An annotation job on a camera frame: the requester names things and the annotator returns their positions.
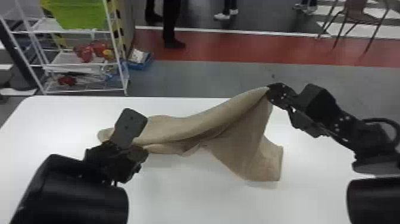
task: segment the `floor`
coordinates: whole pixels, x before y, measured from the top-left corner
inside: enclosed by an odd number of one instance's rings
[[[332,38],[313,38],[323,17],[306,17],[288,10],[297,0],[252,1],[259,4],[239,1],[241,14],[229,27],[223,27],[210,20],[220,10],[221,2],[183,0],[179,26],[195,30],[177,31],[187,48],[176,51],[163,48],[159,27],[145,27],[140,8],[144,0],[140,0],[135,47],[154,52],[156,60],[145,71],[132,71],[129,95],[232,97],[274,82],[284,82],[298,92],[307,83],[314,83],[327,88],[344,110],[359,118],[386,117],[400,123],[400,104],[396,100],[400,96],[400,41],[378,39],[364,52],[367,39],[346,38],[333,49]],[[400,6],[394,1],[393,18],[387,22],[393,22],[397,29],[400,14],[396,9]],[[323,10],[332,2],[318,3],[318,10]],[[368,7],[379,8],[379,4],[368,0]],[[254,10],[251,18],[249,13],[242,13],[246,10]],[[245,34],[244,28],[255,32]],[[304,32],[314,34],[299,35]],[[7,104],[0,105],[0,125],[22,99],[10,98]]]
[[[223,1],[209,0],[182,0],[181,17],[177,27],[191,29],[223,29],[246,30],[253,32],[283,32],[283,33],[319,33],[325,16],[334,0],[319,0],[318,10],[314,15],[308,16],[301,11],[292,10],[299,0],[285,1],[260,1],[238,0],[239,15],[230,21],[219,22],[213,19],[213,15],[219,13],[223,7]],[[343,9],[345,0],[338,0],[334,13]],[[135,7],[137,15],[136,25],[148,29],[160,27],[160,24],[147,24],[143,17],[146,0],[138,0]],[[388,0],[390,11],[380,29],[378,38],[400,38],[400,2]],[[156,12],[162,13],[162,0],[156,0]],[[382,1],[368,0],[365,10],[376,17],[381,17],[385,11]],[[328,34],[336,35],[340,29],[343,18],[339,17],[327,30]],[[368,38],[374,31],[374,26],[358,25],[348,36]]]

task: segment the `person's leg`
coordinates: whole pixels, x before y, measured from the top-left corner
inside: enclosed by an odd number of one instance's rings
[[[293,9],[295,9],[295,10],[306,10],[307,9],[307,5],[308,5],[308,1],[310,1],[310,0],[301,0],[300,3],[296,3],[295,6],[293,6]]]
[[[231,4],[231,0],[225,0],[224,1],[224,10],[222,11],[222,13],[224,14],[224,15],[230,15],[229,14],[229,10],[230,10],[230,4]]]
[[[238,8],[238,0],[231,0],[230,9],[236,10]]]
[[[154,13],[154,1],[155,0],[147,0],[146,1],[146,14],[152,14]]]
[[[317,0],[310,0],[309,5],[306,10],[303,10],[304,13],[311,15],[317,10]]]
[[[222,10],[222,13],[214,15],[214,18],[216,20],[229,20],[231,4],[232,0],[224,0],[224,9]]]
[[[238,15],[239,14],[238,0],[231,0],[229,13],[231,15]]]
[[[163,21],[163,17],[154,12],[154,1],[155,0],[146,1],[145,18],[148,23],[160,23]]]
[[[310,6],[311,7],[317,6],[317,0],[310,0]]]
[[[175,25],[180,12],[180,0],[164,1],[164,39],[166,48],[184,48],[185,44],[175,39]]]

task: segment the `robotic arm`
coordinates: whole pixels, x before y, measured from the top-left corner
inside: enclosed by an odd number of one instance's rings
[[[400,142],[400,125],[389,119],[358,120],[343,111],[335,98],[313,84],[300,94],[282,83],[270,86],[268,98],[272,104],[288,112],[292,126],[314,138],[330,136],[355,154],[352,164],[358,173],[388,175],[400,173],[400,157],[396,146]],[[391,140],[382,123],[392,126]]]
[[[290,87],[270,86],[269,101],[286,110],[292,126],[314,138],[330,136],[355,153],[358,173],[400,173],[400,125],[388,119],[358,120],[342,111],[334,97],[309,84],[297,94]],[[147,118],[125,109],[109,141],[86,150],[83,161],[50,155],[33,177],[11,224],[125,224],[128,199],[117,186],[140,171],[148,152],[131,146]],[[395,130],[390,139],[381,124]],[[348,187],[348,211],[353,224],[400,223],[400,178],[355,180]]]

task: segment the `red object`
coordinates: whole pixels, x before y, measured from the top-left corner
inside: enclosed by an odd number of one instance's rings
[[[76,79],[70,76],[63,76],[58,78],[58,84],[74,86],[76,84]]]
[[[90,45],[79,45],[74,47],[73,50],[80,57],[81,62],[88,63],[93,60],[93,48]]]
[[[90,45],[97,57],[104,57],[103,51],[108,49],[105,41],[93,41]]]

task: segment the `chair leg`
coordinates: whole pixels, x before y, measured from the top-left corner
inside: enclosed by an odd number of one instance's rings
[[[331,19],[331,21],[329,22],[328,26],[326,26],[326,28],[324,29],[323,33],[325,33],[328,28],[330,27],[330,25],[332,25],[332,23],[336,20],[336,18],[338,17],[338,15],[340,14],[340,12],[336,13],[336,15]]]
[[[349,34],[354,28],[355,28],[355,26],[357,26],[358,25],[358,23],[360,23],[360,22],[356,22],[356,23],[354,23],[354,25],[349,29],[349,30],[347,30],[347,32],[345,33],[345,35],[344,36],[347,36],[347,34]]]
[[[379,28],[380,28],[381,25],[382,25],[382,22],[379,23],[378,26],[376,26],[376,29],[375,29],[375,31],[374,31],[374,34],[372,34],[372,37],[371,37],[371,39],[370,39],[370,41],[369,41],[369,43],[368,43],[368,45],[367,45],[367,47],[366,47],[366,49],[365,49],[364,52],[367,52],[367,51],[370,49],[370,46],[371,46],[371,44],[372,44],[372,41],[374,41],[375,36],[376,36],[376,34],[378,33],[378,30],[379,30]]]
[[[343,28],[345,27],[346,22],[347,22],[347,13],[346,13],[346,15],[345,15],[345,19],[344,19],[344,21],[343,21],[343,23],[342,23],[342,26],[340,27],[340,31],[339,31],[339,33],[337,34],[335,43],[333,44],[333,48],[335,48],[336,45],[338,44],[340,35],[342,34],[342,31],[343,31]]]

